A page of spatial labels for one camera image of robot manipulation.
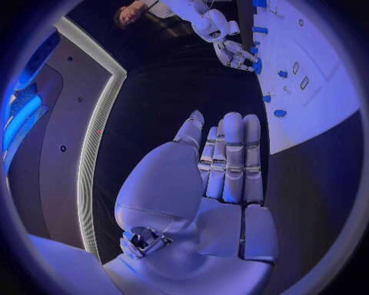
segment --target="blue light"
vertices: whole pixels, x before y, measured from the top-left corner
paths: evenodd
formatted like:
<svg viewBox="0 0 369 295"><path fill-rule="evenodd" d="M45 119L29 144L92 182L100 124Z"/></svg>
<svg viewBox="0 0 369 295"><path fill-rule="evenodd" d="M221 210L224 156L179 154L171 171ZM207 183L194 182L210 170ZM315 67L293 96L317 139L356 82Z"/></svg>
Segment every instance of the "blue light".
<svg viewBox="0 0 369 295"><path fill-rule="evenodd" d="M41 105L41 98L36 95L32 100L27 102L27 104L18 112L17 115L10 121L9 125L4 132L4 141L2 143L2 150L6 151L9 144L13 140L14 136L19 131L20 127L27 120L27 118L32 115L38 107Z"/></svg>

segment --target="robotic hand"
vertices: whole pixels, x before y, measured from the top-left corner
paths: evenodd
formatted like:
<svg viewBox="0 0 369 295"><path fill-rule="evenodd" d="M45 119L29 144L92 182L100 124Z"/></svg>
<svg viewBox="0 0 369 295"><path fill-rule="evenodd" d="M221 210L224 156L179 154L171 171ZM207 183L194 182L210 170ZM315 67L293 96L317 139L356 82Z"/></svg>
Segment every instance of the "robotic hand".
<svg viewBox="0 0 369 295"><path fill-rule="evenodd" d="M230 41L226 37L240 33L234 20L228 22L225 16L216 9L209 7L202 0L162 0L171 10L183 20L191 22L192 28L203 40L213 43L215 53L225 66L243 71L261 69L257 57L244 50L241 44ZM250 60L254 66L244 65Z"/></svg>
<svg viewBox="0 0 369 295"><path fill-rule="evenodd" d="M278 249L263 206L259 120L225 115L198 162L203 124L194 111L119 191L115 217L125 230L124 254L105 269L122 291L255 294L269 280Z"/></svg>

